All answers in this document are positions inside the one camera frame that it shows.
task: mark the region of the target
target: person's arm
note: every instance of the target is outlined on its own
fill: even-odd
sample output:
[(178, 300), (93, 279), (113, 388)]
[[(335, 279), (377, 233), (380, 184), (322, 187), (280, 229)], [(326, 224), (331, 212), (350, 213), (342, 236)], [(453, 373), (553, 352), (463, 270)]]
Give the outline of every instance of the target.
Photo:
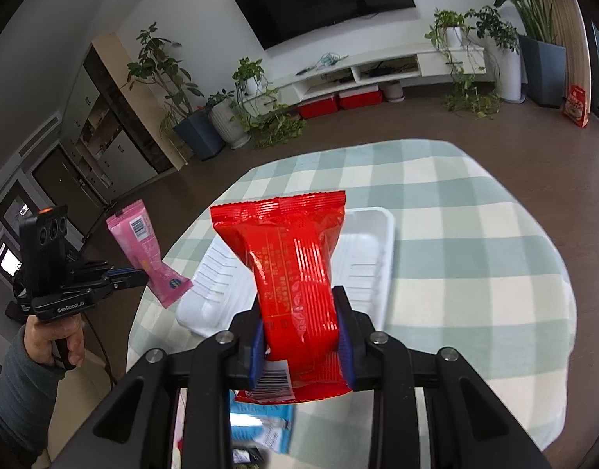
[(58, 383), (52, 340), (67, 339), (69, 361), (80, 366), (84, 341), (80, 316), (42, 324), (29, 316), (9, 348), (0, 375), (0, 437), (24, 464), (47, 446)]

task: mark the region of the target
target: checkered tablecloth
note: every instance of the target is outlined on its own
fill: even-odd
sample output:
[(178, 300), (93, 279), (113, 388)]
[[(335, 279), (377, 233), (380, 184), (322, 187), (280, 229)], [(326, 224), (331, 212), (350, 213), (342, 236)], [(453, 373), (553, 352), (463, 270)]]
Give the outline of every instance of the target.
[[(386, 328), (408, 347), (457, 348), (541, 448), (561, 432), (576, 304), (543, 229), (454, 145), (407, 139), (311, 153), (252, 169), (215, 202), (344, 189), (347, 208), (383, 206), (396, 220)], [(210, 211), (165, 257), (193, 276), (214, 237)], [(201, 338), (145, 290), (130, 332), (129, 367), (151, 347), (177, 352)], [(418, 404), (423, 400), (418, 393)], [(278, 468), (364, 468), (371, 393), (297, 407), (291, 456)], [(420, 420), (422, 466), (429, 467)]]

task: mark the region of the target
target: metal screw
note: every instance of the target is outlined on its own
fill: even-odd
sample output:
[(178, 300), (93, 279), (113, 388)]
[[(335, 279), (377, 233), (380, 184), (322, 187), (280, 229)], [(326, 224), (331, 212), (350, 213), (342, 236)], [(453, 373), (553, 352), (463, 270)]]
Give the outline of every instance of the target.
[(440, 354), (446, 362), (455, 362), (459, 356), (458, 351), (453, 347), (443, 347)]
[(215, 335), (215, 340), (220, 344), (230, 344), (235, 339), (235, 334), (231, 331), (220, 331)]
[(145, 353), (145, 359), (149, 363), (157, 363), (161, 361), (165, 355), (160, 349), (150, 349), (147, 353)]
[(369, 340), (377, 345), (386, 344), (386, 341), (388, 341), (388, 335), (383, 331), (374, 331), (369, 335)]

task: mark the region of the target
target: dark gray planter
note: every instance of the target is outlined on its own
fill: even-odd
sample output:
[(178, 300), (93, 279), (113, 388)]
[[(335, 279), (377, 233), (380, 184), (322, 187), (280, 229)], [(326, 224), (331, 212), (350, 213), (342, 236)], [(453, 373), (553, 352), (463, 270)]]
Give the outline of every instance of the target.
[(543, 107), (560, 107), (567, 88), (567, 50), (524, 36), (519, 36), (519, 44), (528, 75), (529, 97)]
[(174, 131), (201, 161), (213, 158), (226, 145), (203, 109), (182, 120), (174, 127)]

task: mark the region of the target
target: red storage box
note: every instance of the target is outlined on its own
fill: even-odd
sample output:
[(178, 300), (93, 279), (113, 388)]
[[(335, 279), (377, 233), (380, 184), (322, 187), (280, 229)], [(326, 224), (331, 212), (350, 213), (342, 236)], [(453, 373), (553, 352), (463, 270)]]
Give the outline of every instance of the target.
[(326, 95), (324, 97), (314, 98), (310, 102), (304, 102), (298, 106), (299, 114), (302, 118), (316, 118), (324, 114), (330, 114), (338, 111), (338, 103), (336, 102), (336, 93)]
[(343, 109), (372, 106), (382, 102), (382, 92), (377, 84), (352, 88), (339, 93), (339, 104)]

